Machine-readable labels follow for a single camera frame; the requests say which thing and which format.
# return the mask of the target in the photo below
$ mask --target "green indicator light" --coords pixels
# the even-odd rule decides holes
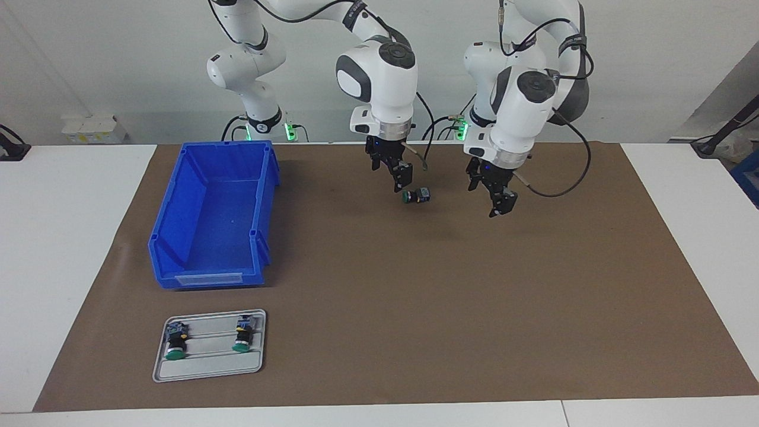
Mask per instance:
[[[293,129],[292,125],[289,123],[285,123],[285,134],[287,135],[288,141],[295,141],[298,139],[298,134],[295,133],[295,129]]]
[[[456,131],[456,139],[459,141],[465,140],[467,138],[467,131],[469,131],[469,123],[462,120]]]

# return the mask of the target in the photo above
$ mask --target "blue crate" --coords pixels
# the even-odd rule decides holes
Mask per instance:
[[[277,185],[270,141],[184,144],[148,244],[161,286],[262,285]]]
[[[748,198],[759,207],[759,151],[755,151],[741,164],[732,168],[730,175]]]

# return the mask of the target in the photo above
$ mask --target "white table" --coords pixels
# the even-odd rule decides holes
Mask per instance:
[[[759,211],[718,161],[687,145],[623,148],[759,377]],[[25,414],[154,150],[35,147],[21,163],[0,163],[0,425],[759,425],[759,397]],[[41,324],[45,351],[34,343]]]

